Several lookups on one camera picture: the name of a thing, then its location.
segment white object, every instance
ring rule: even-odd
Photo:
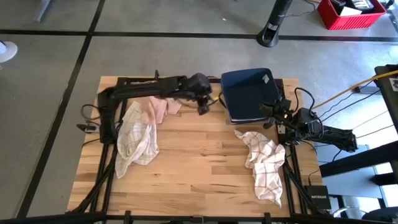
[[[126,174],[132,162],[147,165],[159,153],[156,124],[142,122],[141,104],[136,101],[123,116],[123,124],[118,134],[118,152],[115,163],[118,178]]]
[[[8,41],[0,42],[0,63],[12,59],[18,52],[16,44]]]
[[[253,169],[257,198],[270,200],[281,207],[282,183],[278,169],[285,162],[285,148],[255,131],[242,134],[235,130],[235,135],[249,147],[245,166]]]
[[[360,10],[344,6],[343,10],[340,13],[340,16],[355,16],[355,15],[360,15],[361,13],[362,11]]]

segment pink cloth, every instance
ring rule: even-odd
[[[154,96],[146,97],[141,104],[142,122],[144,124],[160,124],[167,114],[177,114],[181,104],[174,99],[158,99]]]

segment yellow cable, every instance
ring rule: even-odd
[[[323,103],[321,103],[321,104],[319,104],[319,105],[314,106],[312,109],[316,109],[316,108],[318,108],[318,107],[320,107],[320,106],[322,106],[322,105],[324,105],[324,104],[330,102],[331,100],[334,100],[335,98],[341,96],[342,94],[344,94],[344,93],[346,93],[346,92],[348,92],[348,91],[350,91],[350,90],[352,90],[352,89],[354,89],[354,88],[356,88],[356,87],[358,87],[358,86],[360,86],[360,85],[362,85],[362,84],[364,84],[364,83],[370,82],[370,81],[375,80],[375,79],[378,79],[378,78],[383,78],[383,77],[387,77],[387,76],[390,76],[390,75],[395,75],[395,74],[398,74],[398,71],[387,72],[387,73],[384,73],[384,74],[381,74],[381,75],[376,75],[376,76],[374,76],[374,77],[372,77],[372,78],[368,78],[368,79],[365,80],[365,81],[362,81],[362,82],[360,82],[360,83],[358,83],[358,84],[355,84],[355,85],[349,87],[348,89],[342,91],[341,93],[339,93],[339,94],[337,94],[336,96],[330,98],[329,100],[326,100],[325,102],[323,102]]]

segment black metal frame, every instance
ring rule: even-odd
[[[154,80],[154,78],[118,78],[117,85],[125,85],[131,82],[145,82]],[[211,78],[211,83],[219,83],[219,78]],[[127,100],[123,100],[121,104],[121,112],[119,121],[121,121],[127,108]],[[269,224],[271,222],[289,222],[289,223],[326,223],[326,224],[370,224],[370,223],[384,223],[384,222],[373,222],[366,220],[351,220],[347,218],[333,218],[328,214],[319,212],[315,204],[312,203],[310,197],[306,193],[302,186],[300,177],[300,167],[297,160],[296,148],[290,146],[292,153],[293,170],[289,166],[289,162],[286,161],[283,167],[286,196],[289,206],[290,217],[271,217],[270,213],[264,213],[264,217],[203,217],[203,216],[145,216],[145,215],[131,215],[131,211],[126,211],[124,215],[107,215],[109,199],[111,196],[111,187],[113,183],[114,175],[114,162],[117,155],[117,146],[114,145],[113,153],[109,164],[106,165],[106,157],[108,155],[109,145],[104,144],[103,151],[101,154],[100,163],[98,166],[98,173],[96,176],[96,184],[90,190],[86,198],[81,204],[74,210],[67,212],[63,215],[49,215],[42,217],[30,217],[30,218],[15,218],[9,220],[0,220],[0,223],[17,224],[17,223],[94,223],[103,222],[107,220],[123,220],[125,224],[132,224],[134,220],[157,220],[157,221],[189,221],[189,222],[262,222],[263,224]],[[103,206],[100,212],[96,212],[98,203],[98,196],[101,186],[105,183],[106,189],[103,200]],[[292,193],[291,182],[296,186],[298,190],[298,197],[300,203],[301,213],[297,213],[294,207],[294,198]],[[307,206],[312,212],[312,215],[307,214]]]

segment towel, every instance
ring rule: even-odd
[[[156,140],[156,124],[163,122],[167,114],[176,114],[181,104],[173,99],[153,96],[137,99],[123,116],[118,134],[118,154],[115,170],[118,178],[126,174],[133,162],[146,166],[159,153]]]
[[[282,184],[278,168],[285,162],[285,148],[255,131],[242,134],[235,130],[235,135],[249,147],[245,166],[253,169],[257,198],[270,200],[281,207]]]

